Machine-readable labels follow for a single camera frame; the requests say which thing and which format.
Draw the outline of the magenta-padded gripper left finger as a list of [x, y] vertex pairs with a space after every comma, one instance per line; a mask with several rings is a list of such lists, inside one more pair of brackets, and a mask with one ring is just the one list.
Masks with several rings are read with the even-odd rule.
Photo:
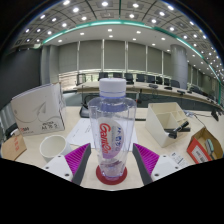
[[43, 170], [80, 185], [90, 154], [91, 144], [87, 143], [67, 155], [57, 155], [43, 167]]

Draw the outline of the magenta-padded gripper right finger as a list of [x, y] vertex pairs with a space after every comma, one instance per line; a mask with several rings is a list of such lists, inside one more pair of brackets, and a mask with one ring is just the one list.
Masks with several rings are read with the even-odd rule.
[[164, 178], [181, 169], [181, 167], [168, 155], [158, 155], [137, 143], [133, 144], [132, 153], [136, 159], [144, 185]]

